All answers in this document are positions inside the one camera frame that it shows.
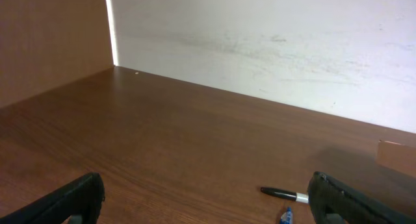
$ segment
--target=blue object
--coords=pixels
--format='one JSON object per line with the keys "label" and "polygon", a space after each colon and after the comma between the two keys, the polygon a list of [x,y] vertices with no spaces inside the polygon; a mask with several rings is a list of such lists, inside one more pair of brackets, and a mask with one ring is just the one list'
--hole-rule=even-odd
{"label": "blue object", "polygon": [[280,217],[279,224],[292,224],[292,220],[293,220],[292,209],[290,207],[287,207],[286,213],[284,213]]}

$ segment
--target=cardboard box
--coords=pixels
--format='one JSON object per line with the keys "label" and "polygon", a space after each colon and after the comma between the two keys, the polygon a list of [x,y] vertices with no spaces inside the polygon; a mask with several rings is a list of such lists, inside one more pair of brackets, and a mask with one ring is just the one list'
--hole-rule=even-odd
{"label": "cardboard box", "polygon": [[416,147],[380,141],[377,164],[416,178]]}

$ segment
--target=black object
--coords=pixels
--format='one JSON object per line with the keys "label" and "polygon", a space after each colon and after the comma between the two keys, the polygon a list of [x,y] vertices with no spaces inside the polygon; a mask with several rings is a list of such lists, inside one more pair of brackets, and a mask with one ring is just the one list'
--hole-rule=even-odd
{"label": "black object", "polygon": [[416,219],[366,197],[325,173],[315,172],[307,189],[317,224],[416,224]]}
{"label": "black object", "polygon": [[290,192],[290,191],[286,191],[286,190],[282,190],[278,188],[262,187],[260,188],[260,191],[263,192],[264,194],[271,195],[274,197],[279,197],[282,199],[287,199],[290,201],[296,201],[296,198],[297,198],[296,192]]}
{"label": "black object", "polygon": [[88,173],[39,200],[3,217],[0,224],[96,224],[104,201],[98,173]]}

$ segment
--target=wooden side panel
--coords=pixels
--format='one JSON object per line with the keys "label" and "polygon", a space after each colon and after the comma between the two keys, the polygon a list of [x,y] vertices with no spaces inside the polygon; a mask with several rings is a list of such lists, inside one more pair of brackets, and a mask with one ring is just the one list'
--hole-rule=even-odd
{"label": "wooden side panel", "polygon": [[416,147],[381,141],[377,163],[416,178]]}
{"label": "wooden side panel", "polygon": [[112,67],[105,0],[0,0],[0,107]]}

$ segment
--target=scuff mark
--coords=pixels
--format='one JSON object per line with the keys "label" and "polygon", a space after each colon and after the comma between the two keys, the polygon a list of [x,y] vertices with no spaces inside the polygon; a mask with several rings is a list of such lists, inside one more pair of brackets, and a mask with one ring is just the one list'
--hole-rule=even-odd
{"label": "scuff mark", "polygon": [[397,47],[397,48],[399,48],[401,50],[404,50],[404,51],[414,51],[416,49],[416,45],[414,45],[414,44],[406,45],[406,44],[391,42],[391,43],[386,43],[384,45],[388,46],[388,47]]}
{"label": "scuff mark", "polygon": [[315,83],[315,84],[344,84],[344,85],[358,86],[358,84],[354,82],[327,81],[327,80],[320,80],[320,79],[279,79],[279,81],[281,82],[305,82],[305,83]]}
{"label": "scuff mark", "polygon": [[388,77],[386,75],[377,75],[377,77],[380,77],[389,81],[397,82],[397,83],[404,83],[404,84],[410,84],[410,85],[416,86],[416,80],[410,76],[405,76],[403,77],[403,79]]}
{"label": "scuff mark", "polygon": [[361,67],[364,67],[364,68],[370,67],[370,65],[362,63],[362,62],[356,62],[356,61],[350,61],[350,60],[346,60],[345,62],[347,64],[357,65],[357,66],[361,66]]}
{"label": "scuff mark", "polygon": [[274,35],[270,38],[270,41],[272,42],[286,42],[287,40],[284,38],[281,38],[279,35]]}

